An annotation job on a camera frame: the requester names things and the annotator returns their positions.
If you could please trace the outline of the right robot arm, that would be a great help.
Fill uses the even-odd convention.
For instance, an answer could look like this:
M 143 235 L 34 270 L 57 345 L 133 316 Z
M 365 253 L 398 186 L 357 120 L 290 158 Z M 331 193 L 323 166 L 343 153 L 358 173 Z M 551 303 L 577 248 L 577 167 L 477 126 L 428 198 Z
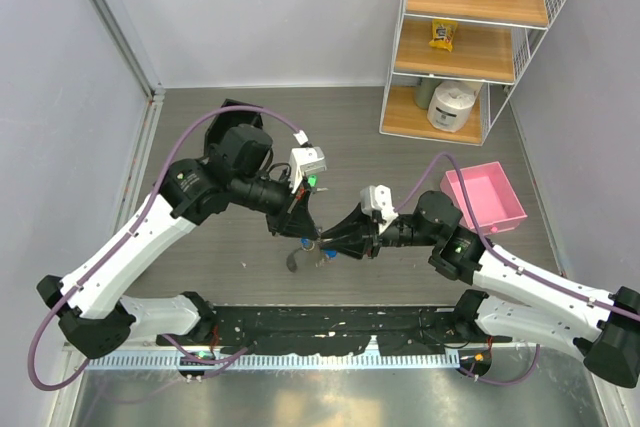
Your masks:
M 444 193 L 423 193 L 411 214 L 390 204 L 388 188 L 366 189 L 343 221 L 320 236 L 324 249 L 374 258 L 383 247 L 430 248 L 428 262 L 443 277 L 469 285 L 452 317 L 466 341 L 507 337 L 580 360 L 619 387 L 639 381 L 639 294 L 576 283 L 530 264 L 461 225 Z

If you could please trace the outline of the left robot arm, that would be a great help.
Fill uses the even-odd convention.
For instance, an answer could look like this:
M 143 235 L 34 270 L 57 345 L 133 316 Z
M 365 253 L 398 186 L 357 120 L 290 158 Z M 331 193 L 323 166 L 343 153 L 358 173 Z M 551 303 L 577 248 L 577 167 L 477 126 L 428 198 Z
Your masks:
M 43 278 L 37 290 L 45 303 L 63 303 L 57 315 L 66 340 L 89 359 L 149 336 L 169 334 L 194 345 L 212 340 L 215 315 L 200 295 L 136 299 L 125 292 L 172 244 L 231 204 L 265 214 L 274 235 L 317 238 L 309 178 L 325 170 L 324 154 L 318 147 L 294 148 L 273 179 L 266 163 L 272 144 L 260 126 L 212 125 L 203 156 L 172 163 L 158 195 L 148 196 L 99 252 L 64 277 Z

